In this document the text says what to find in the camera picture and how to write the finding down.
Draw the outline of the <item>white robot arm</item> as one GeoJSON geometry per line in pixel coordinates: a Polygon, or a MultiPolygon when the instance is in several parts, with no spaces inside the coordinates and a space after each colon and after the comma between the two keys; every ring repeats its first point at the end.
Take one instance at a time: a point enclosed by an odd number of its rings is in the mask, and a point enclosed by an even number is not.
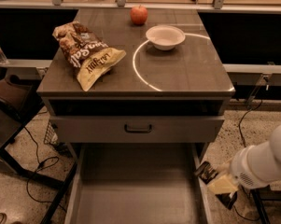
{"type": "Polygon", "coordinates": [[[245,147],[218,168],[218,175],[207,185],[214,194],[264,188],[281,180],[281,125],[259,145],[245,147]]]}

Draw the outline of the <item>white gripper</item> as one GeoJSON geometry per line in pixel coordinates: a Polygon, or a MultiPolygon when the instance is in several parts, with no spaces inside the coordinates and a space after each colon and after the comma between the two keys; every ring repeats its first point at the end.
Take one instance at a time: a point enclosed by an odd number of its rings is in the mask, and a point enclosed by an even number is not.
{"type": "Polygon", "coordinates": [[[226,172],[230,168],[230,174],[224,173],[217,175],[207,184],[207,187],[214,194],[233,193],[238,190],[238,184],[246,189],[258,189],[265,186],[265,183],[253,174],[248,164],[248,152],[253,146],[245,147],[238,151],[232,161],[222,163],[217,171],[226,172]]]}

